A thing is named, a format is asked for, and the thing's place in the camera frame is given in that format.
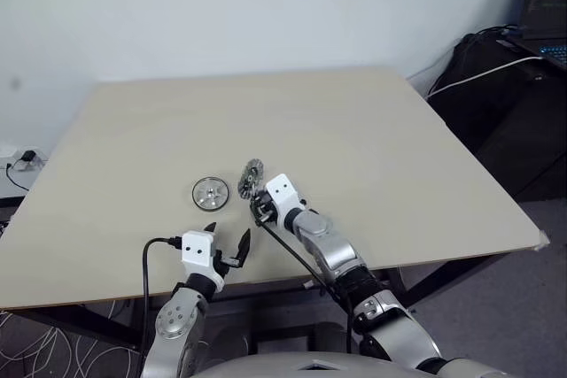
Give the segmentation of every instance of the metal table leg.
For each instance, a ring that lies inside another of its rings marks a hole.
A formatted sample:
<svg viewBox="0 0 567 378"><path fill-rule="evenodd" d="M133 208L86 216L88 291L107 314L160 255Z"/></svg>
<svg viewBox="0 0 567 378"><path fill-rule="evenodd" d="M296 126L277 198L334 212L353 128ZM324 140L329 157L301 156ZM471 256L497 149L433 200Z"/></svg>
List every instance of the metal table leg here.
<svg viewBox="0 0 567 378"><path fill-rule="evenodd" d="M142 340L139 329L122 325L79 305L39 307L12 313L131 350L138 350Z"/></svg>
<svg viewBox="0 0 567 378"><path fill-rule="evenodd" d="M440 293L464 281L505 255L506 254L494 254L492 256L447 261L443 266L423 278L410 289L397 293L396 297L408 308L433 294Z"/></svg>

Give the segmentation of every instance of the gear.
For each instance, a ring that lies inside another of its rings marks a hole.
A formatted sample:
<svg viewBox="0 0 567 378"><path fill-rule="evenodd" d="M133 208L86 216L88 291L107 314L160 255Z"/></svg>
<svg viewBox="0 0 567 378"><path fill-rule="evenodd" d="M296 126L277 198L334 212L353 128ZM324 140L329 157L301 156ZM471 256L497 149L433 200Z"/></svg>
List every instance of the gear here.
<svg viewBox="0 0 567 378"><path fill-rule="evenodd" d="M238 182L238 194L243 199L251 199L264 178L264 165L255 158L248 161Z"/></svg>

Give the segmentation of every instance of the wooden table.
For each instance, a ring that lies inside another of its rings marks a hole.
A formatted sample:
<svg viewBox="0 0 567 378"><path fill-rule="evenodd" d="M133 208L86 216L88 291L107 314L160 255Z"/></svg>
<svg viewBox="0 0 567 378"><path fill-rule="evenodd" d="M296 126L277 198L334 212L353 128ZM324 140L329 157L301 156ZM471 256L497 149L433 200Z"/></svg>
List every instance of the wooden table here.
<svg viewBox="0 0 567 378"><path fill-rule="evenodd" d="M252 228L246 265L228 283L304 275L255 228L237 195L251 158L264 162L266 179L286 173L372 269L548 243L388 68L108 83L86 102L0 240L0 306L138 297L144 243L212 221L227 254ZM206 176L230 187L218 212L191 199ZM152 294L183 279L171 247L152 248L149 262Z"/></svg>

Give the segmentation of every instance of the power cord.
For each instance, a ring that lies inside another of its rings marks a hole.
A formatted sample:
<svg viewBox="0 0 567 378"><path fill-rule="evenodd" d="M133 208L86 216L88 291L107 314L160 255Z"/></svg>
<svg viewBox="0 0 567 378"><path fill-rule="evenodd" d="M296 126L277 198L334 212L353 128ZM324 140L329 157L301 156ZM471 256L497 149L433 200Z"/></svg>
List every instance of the power cord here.
<svg viewBox="0 0 567 378"><path fill-rule="evenodd" d="M148 288L148 250L153 243L168 243L172 245L177 250L181 249L182 238L180 236L174 236L172 238L153 238L148 241L144 250L142 251L142 274L144 278L144 316L142 318L142 342L140 343L140 355L138 356L136 375L139 377L142 374L142 369L144 368L145 352L148 345L148 327L150 319L150 291Z"/></svg>
<svg viewBox="0 0 567 378"><path fill-rule="evenodd" d="M25 187L19 185L18 183L16 183L16 182L13 180L13 178L10 177L10 174L8 173L8 170L10 170L10 168L14 168L14 167L16 166L16 164L18 164L18 161L16 161L16 162L14 163L14 165L12 165L11 163L8 163L8 164L6 165L6 177L8 178L9 181L12 182L12 184L14 184L15 186L17 186L18 188L22 188L22 189L24 189L24 190L29 190L28 188L25 188Z"/></svg>
<svg viewBox="0 0 567 378"><path fill-rule="evenodd" d="M337 304L341 305L341 299L337 296L335 291L325 283L325 281L319 276L319 274L290 246L288 245L276 232L266 225L260 218L254 214L256 226L263 228L266 232L268 232L276 241L279 242L301 265L309 271L311 275L319 282L319 284L324 288L330 297L335 301ZM346 352L352 353L352 339L353 339L353 307L351 305L351 301L348 297L343 297L346 303Z"/></svg>
<svg viewBox="0 0 567 378"><path fill-rule="evenodd" d="M499 33L499 32L503 32L503 31L515 30L515 29L517 29L516 24L508 24L506 26L495 26L495 27L483 28L482 30L477 31L474 34L465 35L461 39L461 41L453 47L454 54L451 57L451 59L449 60L447 67L445 68L445 71L439 75L439 77L435 80L435 82L433 82L433 84L431 85L430 89L428 90L427 96L425 96L425 98L427 98L431 95L431 93L437 88L439 82L443 79L443 77L445 77L449 71L454 70L459 65L459 63L460 63L460 69L461 69L461 72L462 72L462 69L463 69L464 63L467 59L467 55L469 53L469 50L475 43L482 40L486 35ZM460 48L462 50L458 54L457 54L457 48Z"/></svg>
<svg viewBox="0 0 567 378"><path fill-rule="evenodd" d="M428 94L428 95L425 97L425 99L429 99L429 98L432 97L433 95L437 95L438 93L440 93L440 92L442 92L442 91L444 91L444 90L447 90L447 89L449 89L449 88L452 88L452 87L454 87L454 86L459 86L460 84L466 83L466 82L468 82L468 81L476 80L476 79L478 79L478 78L480 78L480 77L484 77L484 76L487 75L487 74L494 73L494 72L500 71L500 70L502 70L502 69L504 69L504 68L508 68L509 66L514 66L514 65L516 65L516 64L519 64L520 62L532 61L532 60L534 60L534 59L542 60L543 57L527 57L527 58L517 59L516 61L508 62L507 64L504 64L503 66L497 66L497 67L495 67L495 68L493 68L493 69L491 69L491 70L484 71L483 73L473 75L472 77L469 77L468 79L464 79L464 80L457 81L457 82L455 82L455 83L447 84L446 86L443 86L441 89L437 89L437 90L432 91L430 94Z"/></svg>

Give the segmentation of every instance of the black desk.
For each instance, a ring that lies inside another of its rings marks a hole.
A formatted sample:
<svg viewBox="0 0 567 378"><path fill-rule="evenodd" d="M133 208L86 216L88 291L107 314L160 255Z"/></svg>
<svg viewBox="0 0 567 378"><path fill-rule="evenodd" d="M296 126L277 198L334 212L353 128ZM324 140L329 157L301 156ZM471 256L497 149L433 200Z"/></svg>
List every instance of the black desk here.
<svg viewBox="0 0 567 378"><path fill-rule="evenodd" d="M502 36L464 51L438 88L531 56ZM428 102L517 202L565 197L567 73L526 61L447 89Z"/></svg>

